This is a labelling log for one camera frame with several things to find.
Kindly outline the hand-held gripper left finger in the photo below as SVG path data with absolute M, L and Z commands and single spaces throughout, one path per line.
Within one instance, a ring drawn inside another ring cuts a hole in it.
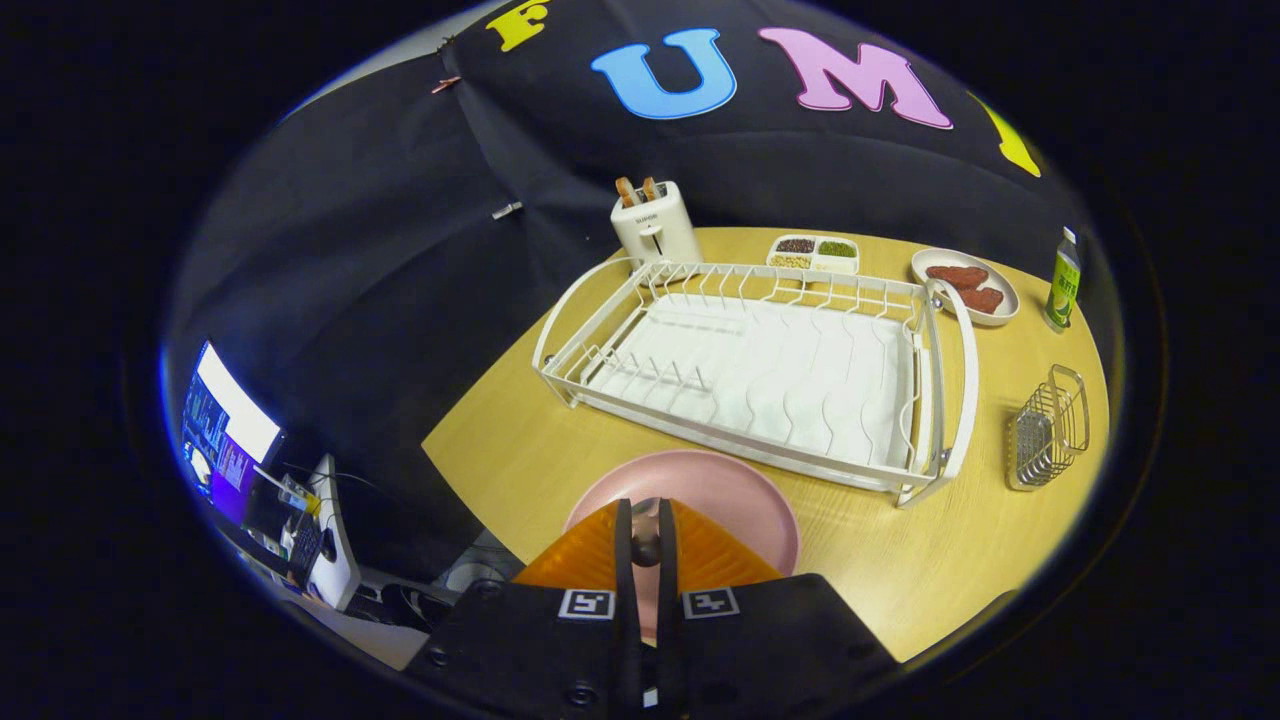
M 632 509 L 609 503 L 573 527 L 594 530 L 602 582 L 477 580 L 404 674 L 462 717 L 635 717 L 643 710 L 641 630 L 632 578 Z

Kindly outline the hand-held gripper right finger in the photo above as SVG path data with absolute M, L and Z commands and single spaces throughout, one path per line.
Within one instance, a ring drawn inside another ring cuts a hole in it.
M 837 717 L 900 662 L 820 575 L 695 587 L 687 507 L 658 505 L 657 710 L 668 717 Z

